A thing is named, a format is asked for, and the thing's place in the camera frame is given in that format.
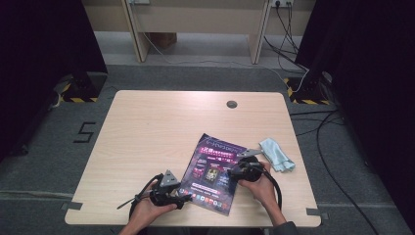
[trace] yellow and black hazard tape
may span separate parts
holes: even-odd
[[[86,95],[77,95],[78,97],[74,97],[73,94],[70,95],[70,83],[67,84],[64,90],[61,93],[61,102],[72,102],[72,103],[86,103],[86,102],[97,102],[98,97],[86,97]]]
[[[284,82],[288,85],[288,78],[284,79]],[[307,105],[329,105],[329,101],[325,99],[299,99],[296,97],[296,92],[293,92],[291,86],[287,88],[288,96],[290,97],[290,101],[294,104],[307,104]]]

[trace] person's left hand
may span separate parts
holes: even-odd
[[[160,215],[174,211],[177,205],[170,204],[163,207],[158,207],[153,204],[150,198],[144,198],[138,203],[134,212],[132,213],[127,225],[121,230],[119,234],[137,234],[141,229],[150,225]]]

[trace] power strip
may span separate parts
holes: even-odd
[[[276,2],[280,2],[280,8],[288,8],[289,4],[291,3],[291,6],[293,7],[294,0],[272,0],[271,7],[276,7]]]

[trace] black sleeve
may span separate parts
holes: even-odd
[[[298,235],[297,227],[293,222],[286,222],[271,229],[274,235]]]

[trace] printed flyer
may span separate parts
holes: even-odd
[[[227,169],[247,148],[204,134],[200,139],[181,181],[179,195],[192,194],[194,204],[229,215],[237,182],[229,179]]]

